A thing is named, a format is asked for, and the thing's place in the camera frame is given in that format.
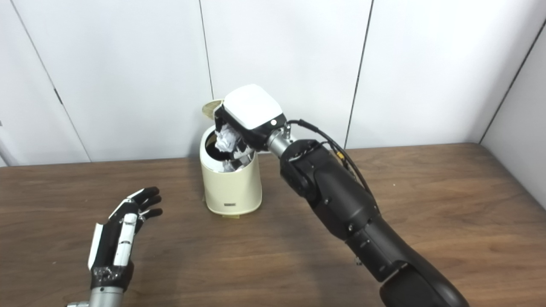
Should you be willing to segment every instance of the panel seam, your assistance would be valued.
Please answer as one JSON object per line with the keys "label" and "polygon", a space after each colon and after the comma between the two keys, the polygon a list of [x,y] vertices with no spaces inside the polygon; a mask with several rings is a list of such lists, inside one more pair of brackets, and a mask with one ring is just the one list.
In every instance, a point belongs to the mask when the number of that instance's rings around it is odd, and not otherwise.
{"label": "panel seam", "polygon": [[17,18],[19,19],[19,22],[21,23],[21,26],[23,26],[23,29],[25,30],[25,33],[27,34],[28,40],[32,44],[32,48],[34,49],[34,52],[36,53],[36,56],[38,57],[38,60],[40,61],[41,67],[45,71],[45,74],[48,76],[49,83],[51,84],[51,87],[53,87],[53,92],[55,93],[55,96],[57,97],[57,99],[59,100],[61,106],[63,107],[64,113],[66,114],[66,116],[68,118],[68,121],[70,121],[70,125],[72,126],[72,129],[74,129],[74,132],[76,133],[76,136],[77,136],[78,140],[80,141],[80,145],[84,149],[84,152],[85,152],[85,155],[87,156],[87,159],[90,162],[92,162],[91,158],[89,156],[89,153],[87,152],[87,149],[85,148],[84,142],[81,140],[80,134],[78,133],[78,130],[76,129],[76,126],[74,125],[74,122],[72,121],[72,118],[70,118],[70,114],[68,114],[68,111],[67,111],[63,101],[61,100],[61,96],[59,95],[59,92],[58,92],[57,88],[55,87],[55,83],[53,82],[53,80],[52,80],[52,78],[51,78],[51,76],[50,76],[50,74],[48,72],[48,69],[45,67],[44,61],[41,59],[40,53],[38,52],[38,49],[36,48],[36,45],[34,44],[34,41],[32,40],[32,37],[31,37],[30,33],[28,32],[28,29],[27,29],[25,23],[23,22],[23,18],[21,18],[21,14],[19,14],[19,11],[17,10],[17,7],[15,6],[15,3],[13,2],[13,0],[9,0],[9,2],[11,3],[11,6],[13,7],[13,10],[15,11],[15,14],[17,14]]}
{"label": "panel seam", "polygon": [[514,86],[514,83],[516,81],[516,79],[518,78],[519,76],[519,73],[521,72],[521,69],[523,68],[523,66],[525,65],[525,62],[527,61],[527,58],[529,57],[529,54],[531,54],[531,51],[533,50],[533,47],[535,47],[535,43],[537,42],[538,40],[538,37],[541,35],[542,33],[542,30],[544,29],[544,26],[546,25],[546,19],[544,20],[544,22],[542,22],[542,26],[541,28],[538,30],[538,33],[537,35],[535,36],[535,39],[533,41],[533,43],[531,44],[531,46],[529,47],[529,50],[527,51],[527,54],[525,55],[525,57],[523,58],[523,61],[521,62],[521,65],[519,66],[518,68],[518,71],[515,73],[514,75],[514,78],[512,79],[512,81],[510,82],[510,85],[508,86],[508,89],[506,89],[506,92],[504,94],[504,96],[502,97],[501,99],[501,102],[498,104],[497,106],[497,109],[495,110],[495,113],[493,114],[493,117],[491,118],[491,120],[489,121],[489,124],[487,125],[487,128],[485,129],[483,135],[482,135],[482,138],[480,138],[478,144],[481,144],[485,138],[485,135],[487,134],[487,132],[489,131],[489,128],[491,128],[491,125],[493,124],[493,121],[495,120],[495,118],[497,117],[497,114],[498,114],[498,111],[501,109],[503,103],[505,102],[506,100],[506,97],[508,97],[508,94],[510,93],[510,90],[512,89],[512,87]]}
{"label": "panel seam", "polygon": [[212,95],[212,99],[214,99],[214,90],[212,88],[212,75],[210,73],[209,48],[206,44],[205,20],[203,18],[203,7],[201,6],[201,0],[199,0],[199,12],[201,13],[201,27],[203,28],[203,41],[205,42],[206,65],[207,69],[209,70],[210,93]]}
{"label": "panel seam", "polygon": [[360,54],[360,64],[358,65],[358,74],[357,74],[357,81],[354,85],[354,93],[353,93],[353,103],[351,104],[351,112],[349,113],[349,123],[347,124],[347,133],[345,134],[345,143],[343,145],[343,148],[347,148],[347,142],[349,141],[349,130],[351,128],[351,120],[353,119],[353,110],[354,110],[354,102],[357,98],[357,91],[358,91],[358,82],[360,81],[360,72],[362,70],[362,61],[364,59],[364,50],[366,50],[366,42],[368,40],[368,32],[370,31],[370,22],[372,20],[372,11],[373,11],[373,2],[372,0],[370,4],[370,13],[368,15],[368,22],[366,24],[366,33],[364,34],[364,43],[362,45],[362,53]]}

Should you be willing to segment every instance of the black cable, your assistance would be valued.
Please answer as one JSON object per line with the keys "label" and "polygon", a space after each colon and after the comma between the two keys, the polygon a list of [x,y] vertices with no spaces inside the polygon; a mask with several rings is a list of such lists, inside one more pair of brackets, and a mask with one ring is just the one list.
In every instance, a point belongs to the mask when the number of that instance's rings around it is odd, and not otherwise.
{"label": "black cable", "polygon": [[362,173],[360,172],[360,170],[358,169],[356,164],[354,164],[351,157],[349,157],[349,155],[345,152],[345,150],[338,143],[336,143],[336,141],[334,141],[331,137],[329,137],[326,133],[321,131],[316,126],[314,126],[314,125],[312,125],[312,124],[310,124],[310,123],[308,123],[308,122],[306,122],[304,120],[289,120],[289,121],[286,122],[287,125],[291,125],[293,123],[298,125],[298,126],[301,126],[303,128],[309,129],[309,130],[311,130],[311,131],[313,131],[315,133],[318,133],[318,134],[321,135],[321,137],[325,138],[328,141],[328,143],[330,144],[330,146],[333,146],[333,148],[335,148],[337,151],[339,151],[345,157],[345,159],[347,160],[347,162],[349,163],[351,168],[357,174],[358,180],[360,180],[360,182],[362,183],[362,186],[364,187],[364,189],[366,189],[368,191],[368,193],[370,195],[372,195],[372,191],[368,187],[368,184],[366,183],[366,180],[362,176]]}

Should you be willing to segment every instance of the crumpled paper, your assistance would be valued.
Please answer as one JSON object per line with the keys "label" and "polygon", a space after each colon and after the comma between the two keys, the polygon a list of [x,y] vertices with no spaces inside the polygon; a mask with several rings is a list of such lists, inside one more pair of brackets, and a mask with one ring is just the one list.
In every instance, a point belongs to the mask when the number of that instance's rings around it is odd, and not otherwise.
{"label": "crumpled paper", "polygon": [[224,172],[230,173],[249,165],[254,158],[254,150],[242,140],[242,136],[230,125],[225,124],[216,131],[215,147],[229,152],[232,160],[224,161]]}
{"label": "crumpled paper", "polygon": [[233,129],[232,126],[225,124],[220,131],[216,132],[216,144],[215,147],[223,152],[233,152],[235,146],[241,139],[241,135]]}

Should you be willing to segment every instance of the black robotic finger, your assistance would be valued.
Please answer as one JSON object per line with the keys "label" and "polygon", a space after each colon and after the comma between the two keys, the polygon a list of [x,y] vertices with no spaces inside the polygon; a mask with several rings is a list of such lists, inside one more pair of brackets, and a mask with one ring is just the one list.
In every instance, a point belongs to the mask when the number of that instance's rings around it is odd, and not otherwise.
{"label": "black robotic finger", "polygon": [[131,198],[137,204],[140,205],[148,198],[151,198],[158,194],[159,194],[159,189],[157,187],[147,187],[147,188],[143,188],[142,190],[136,193],[129,195],[127,198]]}
{"label": "black robotic finger", "polygon": [[148,208],[150,206],[153,206],[157,203],[161,202],[161,196],[159,195],[155,195],[155,196],[152,196],[151,198],[148,198],[147,200],[145,200],[142,205],[139,206],[140,208],[140,211],[144,212],[146,210],[148,210]]}
{"label": "black robotic finger", "polygon": [[163,214],[163,209],[161,208],[157,208],[157,209],[152,209],[152,210],[149,210],[145,213],[143,213],[142,216],[144,219],[150,219],[152,217],[156,217],[156,216],[160,216],[161,214]]}

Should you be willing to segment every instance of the silver metal cylinder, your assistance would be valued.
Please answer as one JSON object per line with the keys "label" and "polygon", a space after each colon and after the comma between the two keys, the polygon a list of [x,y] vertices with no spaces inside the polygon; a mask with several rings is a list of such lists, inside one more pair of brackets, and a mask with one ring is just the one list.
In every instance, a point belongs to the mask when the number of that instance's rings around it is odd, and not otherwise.
{"label": "silver metal cylinder", "polygon": [[89,307],[121,307],[123,289],[118,287],[97,287],[91,290]]}
{"label": "silver metal cylinder", "polygon": [[268,139],[269,151],[271,151],[271,153],[278,158],[282,156],[282,153],[290,146],[290,144],[292,144],[292,142],[297,140],[292,136],[292,134],[289,134],[288,138],[285,138],[285,136],[286,134],[284,134],[284,128],[281,128],[275,130]]}
{"label": "silver metal cylinder", "polygon": [[89,307],[89,302],[86,300],[83,300],[81,302],[72,302],[68,304],[67,307]]}

